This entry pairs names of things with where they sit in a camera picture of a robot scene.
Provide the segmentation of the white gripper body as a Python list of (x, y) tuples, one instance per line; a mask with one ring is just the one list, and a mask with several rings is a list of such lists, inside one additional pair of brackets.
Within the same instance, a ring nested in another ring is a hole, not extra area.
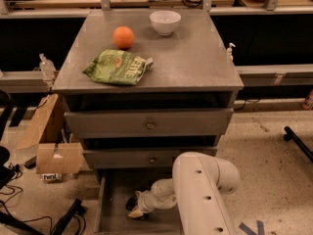
[(150, 191), (136, 191), (137, 207), (142, 213), (150, 213), (158, 209), (161, 201)]

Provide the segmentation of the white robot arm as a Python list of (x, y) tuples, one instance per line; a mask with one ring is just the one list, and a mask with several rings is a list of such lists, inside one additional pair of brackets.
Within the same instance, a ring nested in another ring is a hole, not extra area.
[(184, 235), (236, 235), (222, 196), (235, 192), (240, 173), (230, 162), (198, 152), (176, 158), (172, 177), (135, 193), (128, 216), (136, 219), (155, 210), (177, 207)]

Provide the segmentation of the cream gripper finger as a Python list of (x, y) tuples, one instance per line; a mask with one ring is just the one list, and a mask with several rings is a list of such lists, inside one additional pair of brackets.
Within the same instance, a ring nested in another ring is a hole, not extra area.
[(144, 216), (144, 214), (138, 210), (138, 209), (133, 209), (129, 214), (128, 216), (130, 218), (133, 218), (133, 219), (138, 219), (138, 218), (142, 218)]

